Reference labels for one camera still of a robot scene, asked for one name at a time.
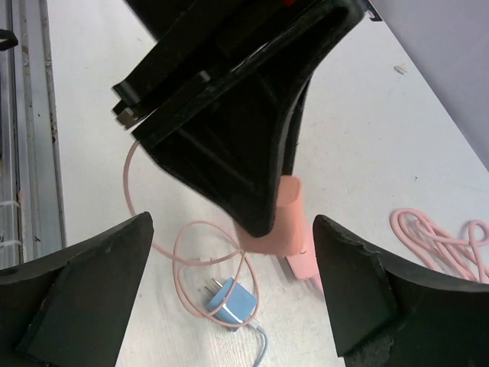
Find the black plastic part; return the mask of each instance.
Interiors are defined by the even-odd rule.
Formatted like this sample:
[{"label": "black plastic part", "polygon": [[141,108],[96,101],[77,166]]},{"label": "black plastic part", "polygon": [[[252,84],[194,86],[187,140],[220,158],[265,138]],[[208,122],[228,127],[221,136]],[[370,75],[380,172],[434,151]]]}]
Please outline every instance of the black plastic part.
[{"label": "black plastic part", "polygon": [[113,367],[152,238],[143,213],[0,271],[0,365]]},{"label": "black plastic part", "polygon": [[313,231],[347,367],[487,366],[489,285],[413,264],[325,216]]},{"label": "black plastic part", "polygon": [[133,135],[166,172],[268,234],[309,80],[361,20],[357,0],[128,4],[158,43],[114,87],[114,112],[142,121]]},{"label": "black plastic part", "polygon": [[18,39],[14,32],[0,29],[0,51],[6,51],[18,45]]}]

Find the cable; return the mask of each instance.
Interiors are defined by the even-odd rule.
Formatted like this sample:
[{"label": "cable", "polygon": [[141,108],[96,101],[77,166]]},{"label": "cable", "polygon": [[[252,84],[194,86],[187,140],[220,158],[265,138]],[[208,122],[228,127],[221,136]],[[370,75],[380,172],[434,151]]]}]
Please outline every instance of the cable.
[{"label": "cable", "polygon": [[[415,218],[412,226],[408,225],[407,216]],[[390,226],[397,238],[418,256],[427,268],[442,272],[441,268],[429,256],[431,254],[452,271],[458,273],[460,278],[487,283],[489,268],[484,265],[479,250],[481,246],[489,244],[489,225],[486,222],[481,220],[470,221],[468,223],[468,240],[456,239],[417,209],[396,210],[390,216]],[[484,233],[481,241],[478,241],[475,236],[477,227],[482,229]],[[461,255],[477,266],[478,277],[472,272]]]},{"label": "cable", "polygon": [[261,353],[258,356],[256,362],[253,364],[253,367],[259,367],[263,362],[265,355],[268,351],[268,335],[265,330],[261,326],[257,326],[256,330],[263,336],[263,348],[261,349]]},{"label": "cable", "polygon": [[[139,142],[138,141],[135,141],[133,143],[133,145],[131,146],[131,148],[129,149],[128,155],[126,156],[125,162],[124,162],[124,170],[122,172],[122,185],[123,185],[123,188],[124,188],[125,202],[127,203],[128,209],[129,209],[129,213],[132,216],[135,216],[136,215],[136,211],[134,209],[134,205],[133,205],[132,200],[131,200],[131,193],[129,191],[129,168],[131,167],[131,161],[132,161],[132,158],[134,157],[134,153],[136,152],[136,149],[138,148],[138,146],[139,146]],[[212,226],[215,229],[217,229],[218,231],[220,231],[223,234],[225,234],[228,237],[228,239],[231,240],[233,246],[236,248],[236,251],[234,251],[234,252],[230,253],[229,255],[226,255],[226,256],[224,256],[222,258],[218,258],[218,259],[212,260],[212,261],[191,261],[191,260],[185,260],[185,259],[180,258],[177,255],[177,250],[178,250],[178,248],[180,246],[180,241],[182,239],[182,236],[183,236],[183,234],[185,233],[185,231],[189,227],[194,226],[194,225],[197,225],[197,224],[205,224],[205,225],[208,225],[208,226]],[[239,247],[239,244],[224,229],[220,228],[219,226],[217,226],[214,223],[207,222],[205,220],[193,221],[193,222],[190,222],[190,223],[186,224],[180,230],[178,236],[176,237],[175,243],[173,245],[173,253],[164,250],[156,242],[153,242],[152,243],[152,247],[154,249],[156,249],[162,255],[165,255],[169,259],[172,260],[173,281],[175,283],[176,294],[177,294],[178,298],[180,299],[180,301],[182,302],[182,305],[185,307],[185,309],[189,313],[191,313],[193,316],[195,316],[195,317],[205,317],[205,318],[213,321],[214,323],[217,323],[218,325],[222,325],[222,326],[226,326],[226,327],[234,327],[234,328],[237,327],[237,326],[238,327],[246,326],[246,325],[248,325],[254,319],[254,317],[256,316],[256,314],[258,312],[258,307],[260,305],[260,291],[258,289],[258,283],[257,283],[256,274],[254,273],[254,269],[251,266],[251,263],[250,263],[248,257],[246,256],[246,252]],[[232,285],[231,285],[231,288],[229,289],[228,294],[226,295],[226,297],[224,298],[224,300],[221,302],[221,304],[217,308],[215,308],[212,312],[205,312],[204,310],[201,310],[200,307],[198,307],[196,305],[196,303],[192,300],[192,298],[186,292],[185,287],[183,286],[183,282],[182,282],[182,280],[180,278],[180,272],[182,270],[182,267],[183,266],[210,266],[210,265],[219,264],[221,262],[227,261],[227,260],[229,260],[231,258],[234,258],[237,255],[241,255],[241,261],[239,263],[238,270],[236,271],[235,278],[234,278],[234,280],[232,282]],[[225,322],[222,322],[221,320],[216,319],[214,317],[214,315],[217,312],[219,312],[219,310],[221,310],[223,308],[223,306],[225,305],[225,303],[228,301],[229,297],[231,296],[232,291],[235,289],[235,286],[236,286],[236,284],[238,282],[238,278],[239,278],[239,275],[241,273],[241,270],[243,268],[243,264],[244,263],[246,263],[246,265],[248,266],[248,269],[250,270],[251,278],[253,279],[254,291],[256,293],[256,298],[257,298],[257,305],[256,305],[256,307],[255,307],[255,309],[253,311],[253,314],[247,320],[245,320],[241,324],[236,325],[236,324],[233,324],[233,323],[225,323]]]}]

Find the coiled pink cable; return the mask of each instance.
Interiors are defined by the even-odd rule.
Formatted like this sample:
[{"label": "coiled pink cable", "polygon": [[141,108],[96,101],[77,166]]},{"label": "coiled pink cable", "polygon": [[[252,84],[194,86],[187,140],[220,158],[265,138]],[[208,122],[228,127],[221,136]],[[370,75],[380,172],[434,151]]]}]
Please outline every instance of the coiled pink cable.
[{"label": "coiled pink cable", "polygon": [[[129,149],[128,155],[125,158],[124,170],[122,173],[122,185],[124,187],[125,202],[127,203],[129,213],[132,216],[136,215],[136,210],[134,209],[134,205],[133,205],[132,200],[131,200],[131,193],[129,191],[129,168],[131,166],[132,158],[134,157],[134,153],[136,152],[136,149],[138,148],[138,146],[139,146],[139,142],[136,141],[131,146],[131,148]],[[228,237],[228,239],[230,239],[232,241],[232,244],[236,248],[236,251],[234,251],[234,252],[230,253],[229,255],[226,255],[222,258],[217,258],[216,260],[212,260],[212,261],[192,261],[192,260],[185,260],[185,259],[180,258],[177,255],[177,250],[180,246],[180,240],[182,239],[183,234],[185,233],[185,231],[189,227],[194,226],[194,225],[198,225],[198,224],[205,224],[208,226],[212,226],[215,229],[224,233]],[[152,246],[159,253],[167,256],[168,258],[170,258],[172,260],[172,263],[173,263],[173,281],[175,283],[176,294],[177,294],[178,298],[180,299],[180,301],[182,302],[182,305],[185,307],[185,309],[187,311],[189,311],[189,313],[191,313],[193,316],[205,317],[205,318],[207,318],[207,319],[209,319],[209,320],[211,320],[211,321],[213,321],[219,325],[226,326],[226,327],[233,327],[233,328],[235,328],[237,326],[239,326],[239,327],[246,326],[254,319],[254,317],[256,316],[256,314],[258,312],[258,306],[260,305],[260,291],[258,289],[258,282],[257,282],[256,274],[254,273],[254,269],[251,266],[251,263],[250,263],[248,257],[246,256],[246,252],[244,250],[242,250],[241,248],[239,248],[239,244],[224,229],[220,228],[219,226],[217,226],[214,223],[207,222],[205,220],[196,220],[196,221],[193,221],[193,222],[186,224],[180,230],[178,236],[176,237],[175,244],[173,245],[173,253],[164,250],[161,246],[159,246],[155,242],[152,243]],[[180,278],[180,272],[182,270],[182,267],[183,266],[210,266],[210,265],[215,265],[215,264],[219,264],[221,262],[227,261],[230,258],[234,258],[237,255],[241,255],[241,261],[239,263],[238,270],[236,271],[235,279],[232,282],[231,288],[229,289],[228,295],[221,302],[221,304],[212,312],[205,312],[204,310],[201,310],[200,307],[198,307],[197,304],[192,300],[192,298],[187,293],[185,287],[183,286],[183,282]],[[253,314],[245,322],[243,322],[239,325],[236,325],[233,323],[224,323],[221,320],[216,319],[214,317],[214,315],[217,312],[219,312],[219,310],[221,310],[222,307],[225,305],[225,303],[228,301],[229,296],[231,295],[232,291],[235,288],[236,283],[238,282],[238,278],[239,278],[239,275],[241,273],[241,270],[243,268],[244,263],[246,263],[246,265],[250,269],[251,278],[253,279],[254,292],[255,292],[255,295],[257,298],[257,306],[255,307]]]},{"label": "coiled pink cable", "polygon": [[[412,226],[407,222],[408,216],[412,216],[415,219]],[[429,255],[431,254],[458,273],[460,278],[487,283],[489,268],[484,265],[481,251],[479,250],[481,246],[489,244],[489,226],[486,222],[481,220],[470,221],[468,223],[468,240],[456,239],[451,236],[436,225],[426,214],[417,209],[396,210],[390,216],[390,226],[397,238],[409,250],[414,252],[427,268],[442,272],[442,269]],[[481,241],[476,239],[475,230],[477,227],[484,233]],[[477,266],[478,277],[472,272],[464,258]]]}]

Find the pink cable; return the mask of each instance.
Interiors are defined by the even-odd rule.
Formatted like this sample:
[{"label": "pink cable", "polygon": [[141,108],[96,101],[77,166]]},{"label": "pink cable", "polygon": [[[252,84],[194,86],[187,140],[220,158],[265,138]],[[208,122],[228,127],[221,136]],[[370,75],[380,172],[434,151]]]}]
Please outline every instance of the pink cable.
[{"label": "pink cable", "polygon": [[[409,226],[406,218],[415,218],[413,227]],[[436,225],[426,214],[417,209],[399,209],[390,216],[390,226],[397,238],[411,250],[427,268],[440,271],[440,267],[429,255],[434,255],[445,263],[450,269],[458,273],[460,278],[468,281],[487,283],[489,268],[484,265],[479,248],[489,244],[489,226],[481,220],[472,220],[468,223],[468,240],[456,239],[444,229]],[[479,227],[484,238],[478,241],[475,229]],[[465,259],[477,266],[478,277],[470,269]]]},{"label": "pink cable", "polygon": [[[122,185],[124,187],[125,202],[128,204],[129,213],[132,216],[136,215],[136,210],[134,209],[134,205],[133,205],[132,200],[131,200],[131,193],[129,192],[129,168],[131,166],[132,158],[134,157],[134,153],[136,152],[136,149],[138,148],[138,146],[139,146],[139,142],[136,141],[131,146],[131,148],[129,149],[128,155],[125,158],[124,170],[122,173]],[[216,260],[212,260],[212,261],[192,261],[192,260],[184,260],[184,259],[180,258],[177,255],[177,250],[180,246],[180,240],[182,239],[183,234],[185,233],[185,231],[189,227],[197,225],[197,224],[205,224],[208,226],[212,226],[215,229],[224,233],[228,237],[228,239],[230,239],[232,241],[234,247],[236,247],[236,251],[234,251],[234,252],[230,253],[229,255],[226,255],[222,258],[217,258]],[[178,236],[176,237],[175,244],[173,245],[173,253],[164,250],[159,245],[157,245],[155,242],[152,243],[152,246],[159,253],[167,256],[169,259],[172,260],[172,263],[173,263],[173,281],[175,283],[176,294],[177,294],[178,298],[180,299],[180,301],[182,302],[182,305],[185,307],[185,309],[187,311],[189,311],[189,313],[191,313],[193,316],[205,317],[205,318],[207,318],[207,319],[209,319],[209,320],[211,320],[211,321],[213,321],[219,325],[226,326],[226,327],[233,327],[233,328],[235,328],[237,326],[241,327],[241,326],[248,325],[254,319],[254,317],[256,316],[256,314],[258,312],[258,306],[260,304],[260,291],[258,290],[258,282],[257,282],[256,274],[254,273],[254,269],[251,266],[251,263],[250,263],[248,257],[246,256],[246,252],[244,250],[242,250],[241,248],[239,248],[239,244],[224,229],[220,228],[219,226],[217,226],[214,223],[207,222],[205,220],[196,220],[196,221],[193,221],[193,222],[186,224],[180,230]],[[183,286],[183,282],[180,278],[180,272],[182,270],[182,267],[183,266],[210,266],[210,265],[215,265],[215,264],[219,264],[221,262],[227,261],[230,258],[234,258],[236,255],[241,255],[241,261],[239,263],[238,270],[236,271],[235,279],[232,282],[231,288],[229,289],[227,296],[224,298],[224,300],[221,302],[221,304],[212,312],[205,312],[204,310],[201,310],[196,305],[196,303],[192,300],[192,298],[187,293],[185,287]],[[235,289],[235,285],[238,282],[238,278],[239,278],[239,275],[241,273],[241,270],[243,268],[244,263],[246,263],[246,265],[248,266],[248,269],[250,269],[251,278],[253,279],[254,291],[256,293],[256,298],[257,298],[257,306],[255,307],[253,314],[245,322],[243,322],[239,325],[236,325],[234,323],[224,323],[221,320],[216,319],[214,317],[214,315],[219,310],[221,310],[221,308],[228,301],[229,296],[231,295],[232,291]]]}]

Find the blue power adapter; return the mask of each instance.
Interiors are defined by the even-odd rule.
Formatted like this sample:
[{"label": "blue power adapter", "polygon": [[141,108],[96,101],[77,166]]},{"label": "blue power adapter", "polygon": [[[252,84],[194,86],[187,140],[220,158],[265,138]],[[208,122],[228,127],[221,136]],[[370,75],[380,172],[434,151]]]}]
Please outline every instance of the blue power adapter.
[{"label": "blue power adapter", "polygon": [[[228,295],[234,278],[229,278],[217,294],[210,300],[206,308],[209,312],[215,310]],[[246,321],[257,306],[257,298],[244,289],[239,283],[236,283],[228,301],[222,306],[221,310],[215,313],[215,318],[224,323],[240,324]]]}]

